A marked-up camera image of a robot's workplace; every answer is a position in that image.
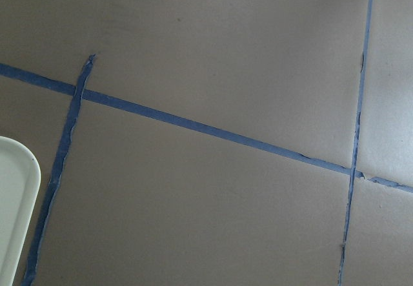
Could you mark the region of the white bear tray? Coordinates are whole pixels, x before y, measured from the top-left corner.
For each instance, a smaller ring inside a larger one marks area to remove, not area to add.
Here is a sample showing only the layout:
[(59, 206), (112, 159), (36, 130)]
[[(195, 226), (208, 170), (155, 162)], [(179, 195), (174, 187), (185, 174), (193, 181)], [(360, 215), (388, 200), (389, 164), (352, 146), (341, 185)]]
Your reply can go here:
[(1, 285), (12, 285), (41, 183), (33, 153), (1, 137)]

